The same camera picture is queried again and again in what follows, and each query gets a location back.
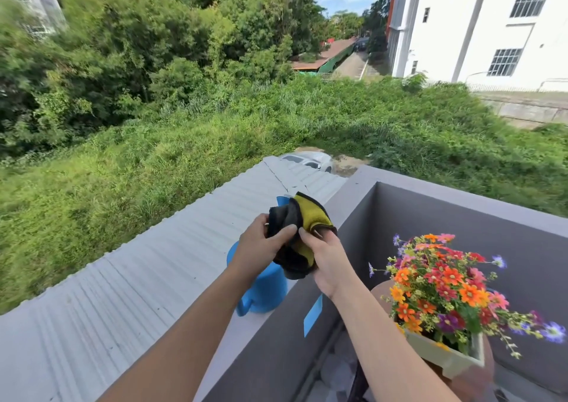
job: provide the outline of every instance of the person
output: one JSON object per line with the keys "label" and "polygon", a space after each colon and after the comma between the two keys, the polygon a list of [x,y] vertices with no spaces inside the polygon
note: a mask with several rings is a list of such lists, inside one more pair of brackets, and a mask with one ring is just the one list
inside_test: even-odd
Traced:
{"label": "person", "polygon": [[[267,219],[267,214],[254,219],[227,268],[98,402],[193,400],[237,302],[298,231],[292,225],[266,238]],[[303,228],[299,234],[314,252],[315,282],[339,311],[375,399],[458,402],[357,277],[339,238],[329,230],[321,239]]]}

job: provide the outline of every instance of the right arm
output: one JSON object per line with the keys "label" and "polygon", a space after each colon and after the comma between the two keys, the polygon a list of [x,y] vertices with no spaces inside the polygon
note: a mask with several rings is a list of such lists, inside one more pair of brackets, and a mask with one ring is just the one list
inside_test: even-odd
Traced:
{"label": "right arm", "polygon": [[322,234],[320,240],[300,229],[302,241],[314,251],[317,286],[341,314],[375,399],[459,402],[357,277],[337,236]]}

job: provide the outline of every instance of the brown roof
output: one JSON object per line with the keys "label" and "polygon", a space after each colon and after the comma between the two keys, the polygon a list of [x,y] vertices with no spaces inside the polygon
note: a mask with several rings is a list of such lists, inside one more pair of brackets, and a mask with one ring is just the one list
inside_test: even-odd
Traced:
{"label": "brown roof", "polygon": [[357,41],[357,38],[336,40],[330,43],[330,48],[327,51],[322,52],[318,55],[318,59],[313,63],[302,63],[300,61],[293,61],[292,68],[294,70],[316,70],[322,67],[325,63],[332,59],[345,48],[353,45]]}

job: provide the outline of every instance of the car windshield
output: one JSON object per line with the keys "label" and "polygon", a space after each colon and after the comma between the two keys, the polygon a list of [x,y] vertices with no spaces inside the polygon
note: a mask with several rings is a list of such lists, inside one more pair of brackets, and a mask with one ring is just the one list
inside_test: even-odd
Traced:
{"label": "car windshield", "polygon": [[296,163],[301,163],[304,159],[301,157],[296,157],[295,155],[284,155],[284,157],[282,157],[284,160],[290,160],[290,161],[294,161]]}

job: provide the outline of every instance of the white planter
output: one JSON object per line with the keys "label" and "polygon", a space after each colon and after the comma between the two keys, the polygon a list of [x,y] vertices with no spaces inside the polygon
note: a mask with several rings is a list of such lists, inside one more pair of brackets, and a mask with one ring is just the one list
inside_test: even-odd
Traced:
{"label": "white planter", "polygon": [[472,365],[483,368],[485,366],[485,358],[483,356],[483,334],[478,333],[472,336],[472,347],[470,349],[472,355],[465,356],[459,351],[444,350],[436,345],[435,341],[425,338],[421,334],[411,333],[407,330],[406,340],[414,348],[416,353],[422,359],[434,363],[442,368],[442,374],[447,378],[457,377]]}

